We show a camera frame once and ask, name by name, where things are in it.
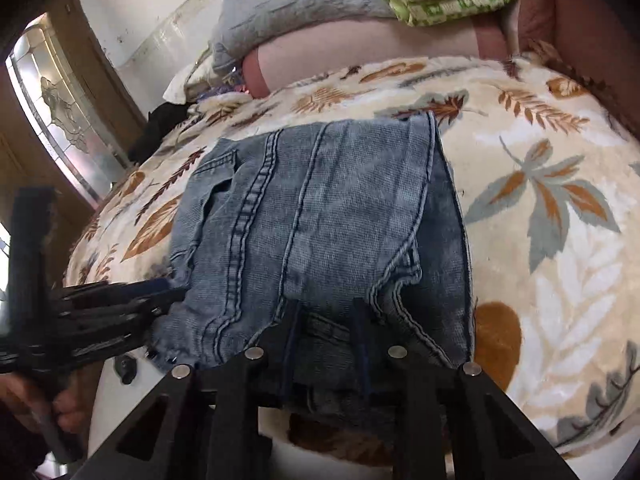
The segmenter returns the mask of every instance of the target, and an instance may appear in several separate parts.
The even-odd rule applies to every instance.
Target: jeans pocket
[[[235,172],[236,150],[233,150],[203,160],[191,175],[174,221],[169,253],[177,285],[189,284],[202,226],[207,217],[225,203]]]

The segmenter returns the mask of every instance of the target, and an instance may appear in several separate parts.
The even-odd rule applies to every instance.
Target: human hand
[[[78,372],[72,373],[67,389],[49,403],[33,381],[18,374],[0,374],[0,400],[17,420],[34,433],[39,433],[40,427],[33,414],[46,415],[51,410],[63,431],[81,433],[90,418],[90,407],[83,402],[80,379]]]

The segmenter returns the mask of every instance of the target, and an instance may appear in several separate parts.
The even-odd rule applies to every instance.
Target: dark sleeve
[[[0,478],[22,480],[44,462],[44,438],[27,430],[0,402]]]

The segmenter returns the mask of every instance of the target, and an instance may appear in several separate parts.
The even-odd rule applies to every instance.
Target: denim fabric
[[[355,388],[353,298],[434,364],[473,353],[466,237],[431,114],[221,139],[184,191],[170,261],[189,290],[154,325],[164,370],[226,362],[287,300],[306,306],[294,380],[319,415],[345,416],[337,392]]]

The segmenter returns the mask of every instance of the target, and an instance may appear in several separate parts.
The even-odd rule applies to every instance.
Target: bedspread
[[[640,405],[640,147],[584,88],[524,59],[398,59],[209,98],[96,215],[65,284],[167,273],[180,197],[220,137],[425,110],[465,215],[476,360],[559,449],[597,439]]]

